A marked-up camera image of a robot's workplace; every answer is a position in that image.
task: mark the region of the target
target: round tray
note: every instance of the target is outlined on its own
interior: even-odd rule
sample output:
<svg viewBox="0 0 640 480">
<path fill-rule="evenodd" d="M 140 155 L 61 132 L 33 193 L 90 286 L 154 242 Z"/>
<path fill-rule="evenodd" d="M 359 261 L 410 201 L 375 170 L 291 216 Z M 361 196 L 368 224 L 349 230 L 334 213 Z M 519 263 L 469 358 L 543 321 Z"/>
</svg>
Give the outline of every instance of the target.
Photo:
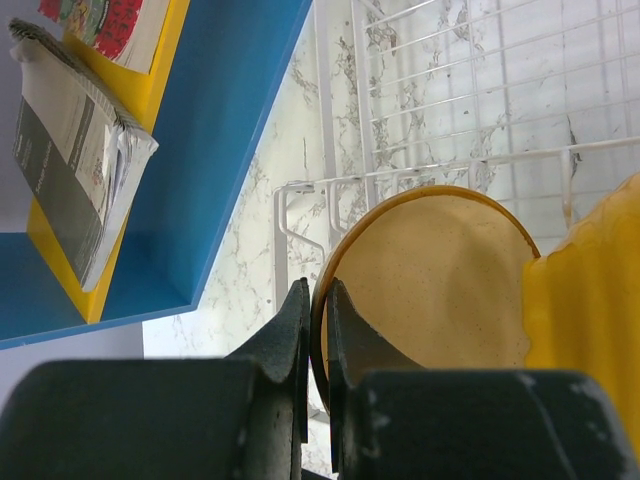
<svg viewBox="0 0 640 480">
<path fill-rule="evenodd" d="M 524 229 L 524 227 L 518 222 L 518 220 L 511 215 L 504 207 L 502 207 L 499 203 L 490 199 L 489 197 L 482 195 L 480 193 L 474 192 L 472 190 L 468 190 L 465 188 L 454 187 L 454 186 L 427 186 L 422 188 L 417 188 L 413 190 L 409 190 L 407 192 L 396 195 L 385 202 L 379 204 L 374 209 L 369 211 L 360 221 L 344 236 L 339 245 L 335 248 L 335 250 L 331 253 L 328 261 L 325 263 L 318 282 L 314 288 L 312 304 L 311 304 L 311 364 L 313 368 L 314 377 L 316 379 L 316 383 L 318 386 L 318 390 L 320 392 L 320 396 L 324 402 L 325 408 L 329 411 L 329 383 L 328 383 L 328 374 L 325 369 L 325 355 L 323 353 L 323 330 L 326 330 L 324 326 L 324 316 L 325 316 L 325 304 L 326 297 L 331 285 L 333 278 L 336 276 L 336 272 L 345 256 L 346 252 L 353 246 L 356 240 L 365 232 L 367 228 L 369 228 L 376 220 L 381 218 L 384 214 L 388 213 L 392 209 L 399 207 L 407 202 L 412 202 L 420 199 L 424 199 L 424 197 L 432 197 L 432 196 L 453 196 L 465 200 L 470 200 L 474 202 L 481 203 L 487 207 L 490 207 L 493 210 L 497 210 L 504 217 L 506 217 L 511 224 L 513 224 L 517 230 L 522 235 L 522 238 L 526 241 L 528 246 L 531 248 L 531 257 L 530 259 L 537 258 L 540 256 L 538 249 L 533 242 L 533 239 L 530 237 L 528 232 Z M 407 265 L 412 263 L 411 259 L 407 259 Z M 354 302 L 356 309 L 359 309 L 359 306 L 356 302 Z"/>
</svg>

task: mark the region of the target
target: white marble surface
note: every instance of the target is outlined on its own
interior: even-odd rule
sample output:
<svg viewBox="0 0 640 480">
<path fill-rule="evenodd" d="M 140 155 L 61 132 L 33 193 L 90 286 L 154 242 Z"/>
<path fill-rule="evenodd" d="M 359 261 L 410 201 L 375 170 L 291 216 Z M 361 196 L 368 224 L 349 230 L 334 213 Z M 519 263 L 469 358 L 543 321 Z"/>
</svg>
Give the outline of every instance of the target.
<svg viewBox="0 0 640 480">
<path fill-rule="evenodd" d="M 622 8 L 637 5 L 620 0 Z M 362 173 L 360 118 L 349 0 L 327 2 L 333 127 L 338 175 Z M 372 0 L 385 14 L 418 0 Z M 519 8 L 512 6 L 525 4 Z M 624 138 L 639 133 L 640 109 L 622 99 L 640 98 L 640 86 L 624 86 L 623 72 L 640 73 L 637 11 L 623 17 L 626 36 L 611 12 L 615 0 L 441 0 L 391 23 L 366 31 L 371 55 L 370 87 L 374 163 L 393 170 L 428 163 L 556 148 Z M 604 15 L 599 23 L 589 19 Z M 469 21 L 484 17 L 469 25 Z M 376 18 L 369 14 L 367 21 Z M 407 48 L 381 50 L 416 41 Z M 534 43 L 527 39 L 537 38 Z M 502 53 L 504 46 L 513 46 Z M 272 194 L 290 181 L 324 177 L 318 101 L 315 37 L 307 19 L 269 121 L 236 204 L 197 311 L 144 324 L 148 357 L 222 356 L 244 342 L 273 315 L 271 249 Z M 617 58 L 616 61 L 605 61 Z M 588 68 L 580 68 L 602 62 Z M 452 64 L 448 68 L 438 68 Z M 411 73 L 434 69 L 392 85 Z M 606 109 L 590 109 L 613 103 Z M 433 104 L 426 109 L 394 112 Z M 639 165 L 628 149 L 586 153 L 574 158 L 576 214 L 586 213 L 603 190 L 613 188 Z M 541 251 L 549 251 L 566 229 L 559 202 L 559 166 L 554 158 L 518 165 L 481 166 L 480 190 L 501 201 L 520 218 Z M 466 171 L 438 173 L 404 183 L 466 185 Z M 390 193 L 388 185 L 380 195 Z M 361 185 L 341 190 L 343 226 L 365 212 Z M 288 206 L 289 226 L 328 246 L 327 218 L 320 192 L 299 195 Z M 290 278 L 308 276 L 311 284 L 322 264 L 317 250 L 289 240 Z M 311 403 L 320 408 L 317 392 Z M 328 474 L 328 426 L 311 421 L 303 465 Z"/>
</svg>

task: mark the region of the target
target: white metal grid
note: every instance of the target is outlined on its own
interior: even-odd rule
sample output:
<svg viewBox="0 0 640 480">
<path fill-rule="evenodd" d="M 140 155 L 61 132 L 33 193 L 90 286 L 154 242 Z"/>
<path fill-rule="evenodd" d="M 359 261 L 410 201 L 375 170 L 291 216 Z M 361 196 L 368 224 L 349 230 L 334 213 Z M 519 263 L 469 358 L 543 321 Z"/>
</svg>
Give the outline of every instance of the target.
<svg viewBox="0 0 640 480">
<path fill-rule="evenodd" d="M 287 239 L 324 261 L 362 214 L 408 188 L 487 193 L 544 253 L 639 170 L 640 0 L 351 0 L 362 159 L 346 176 L 325 1 L 315 14 L 327 178 L 274 195 L 276 306 Z M 291 197 L 313 192 L 324 196 L 321 238 L 287 227 Z"/>
</svg>

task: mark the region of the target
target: book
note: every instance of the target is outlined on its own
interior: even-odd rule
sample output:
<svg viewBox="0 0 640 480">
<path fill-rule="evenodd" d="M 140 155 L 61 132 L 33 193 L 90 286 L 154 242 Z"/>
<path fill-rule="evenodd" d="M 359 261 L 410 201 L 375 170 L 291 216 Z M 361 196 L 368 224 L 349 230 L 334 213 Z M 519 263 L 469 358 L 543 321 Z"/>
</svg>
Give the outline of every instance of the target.
<svg viewBox="0 0 640 480">
<path fill-rule="evenodd" d="M 109 60 L 149 73 L 169 0 L 41 0 L 38 11 Z"/>
<path fill-rule="evenodd" d="M 157 142 L 44 29 L 14 19 L 22 103 L 14 156 L 80 283 L 93 290 Z"/>
<path fill-rule="evenodd" d="M 148 75 L 116 65 L 70 33 L 62 39 L 69 50 L 100 76 L 147 132 L 153 130 L 158 116 L 188 8 L 189 0 L 170 1 Z M 83 292 L 42 208 L 35 199 L 31 204 L 27 223 L 29 238 L 87 323 L 95 323 L 102 318 L 124 230 L 123 226 L 98 285 L 91 292 Z"/>
</svg>

